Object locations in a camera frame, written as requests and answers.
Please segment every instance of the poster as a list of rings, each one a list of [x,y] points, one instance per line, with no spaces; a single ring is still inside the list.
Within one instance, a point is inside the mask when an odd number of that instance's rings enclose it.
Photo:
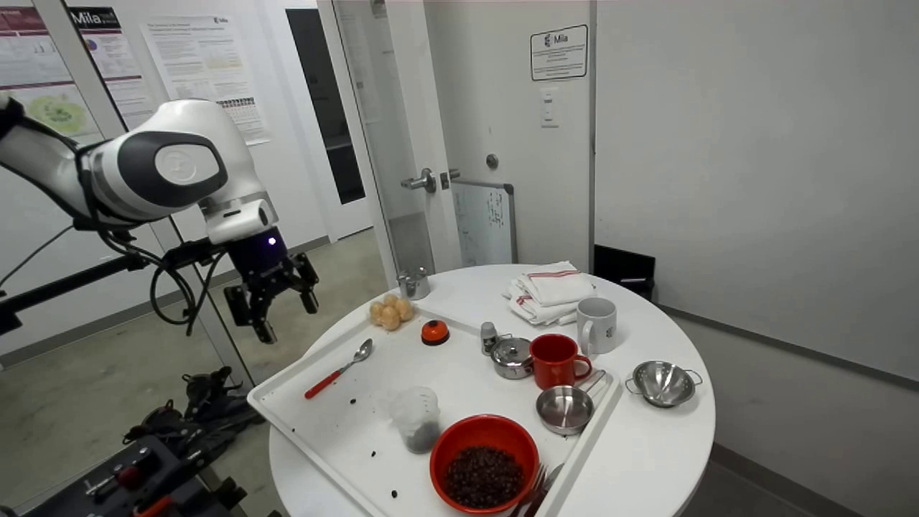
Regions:
[[[142,82],[131,42],[119,31],[115,8],[69,8],[69,18],[108,85],[119,120],[128,130],[139,126],[157,110],[157,94]]]
[[[227,18],[164,18],[142,26],[168,98],[218,101],[247,143],[266,138],[251,77]]]
[[[531,35],[527,36],[527,68],[531,68],[534,82],[585,77],[585,68],[589,68],[585,26],[567,26],[567,29]]]
[[[66,138],[81,143],[101,138],[46,22],[30,5],[0,5],[0,92],[19,101],[27,118]]]

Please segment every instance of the red bowl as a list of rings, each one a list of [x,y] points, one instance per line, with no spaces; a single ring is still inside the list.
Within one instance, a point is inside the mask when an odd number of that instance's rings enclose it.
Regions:
[[[503,505],[491,509],[467,509],[448,495],[448,469],[465,449],[496,449],[521,469],[521,487]],[[521,500],[527,500],[539,482],[539,450],[537,441],[518,429],[514,420],[496,413],[477,413],[467,420],[452,421],[448,430],[440,433],[429,450],[429,482],[441,503],[448,503],[458,513],[474,517],[496,517],[511,513]]]

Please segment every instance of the white towel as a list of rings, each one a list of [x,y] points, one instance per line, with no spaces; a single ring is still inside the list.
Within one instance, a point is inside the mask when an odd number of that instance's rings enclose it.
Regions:
[[[534,325],[534,327],[547,327],[547,325],[562,325],[576,312],[576,302],[574,305],[553,305],[553,306],[541,306],[537,305],[521,281],[511,281],[511,288],[506,291],[508,306],[511,312],[516,312],[521,321]]]
[[[518,276],[521,291],[541,306],[576,305],[593,296],[593,283],[572,265],[556,261]]]

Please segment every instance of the white tray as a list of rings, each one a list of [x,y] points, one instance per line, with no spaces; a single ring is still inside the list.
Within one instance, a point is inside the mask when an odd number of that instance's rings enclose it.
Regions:
[[[362,321],[317,354],[306,354],[260,383],[247,398],[362,512],[429,517],[450,512],[427,480],[427,454],[411,454],[388,420],[392,394],[427,385],[437,391],[441,429],[470,413],[503,413],[534,436],[544,472],[564,463],[539,509],[539,513],[556,513],[620,396],[620,383],[596,385],[590,394],[596,401],[593,420],[576,440],[562,440],[547,433],[534,413],[539,391],[531,378],[508,383],[494,374],[477,327],[445,319],[450,340],[440,347],[425,347],[419,327],[427,319],[419,312],[396,332]],[[373,340],[373,355],[306,401],[305,391],[349,362],[363,340]]]

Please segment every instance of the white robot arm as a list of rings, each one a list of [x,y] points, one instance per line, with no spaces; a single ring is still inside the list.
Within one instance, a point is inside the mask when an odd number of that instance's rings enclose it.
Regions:
[[[316,272],[305,255],[286,259],[276,210],[228,115],[208,101],[164,104],[142,126],[78,148],[58,133],[27,120],[22,107],[0,98],[0,166],[42,190],[75,217],[78,230],[126,235],[126,230],[200,210],[207,240],[165,253],[168,268],[228,253],[244,288],[227,298],[238,325],[273,342],[266,305],[283,288],[300,294],[312,312]]]

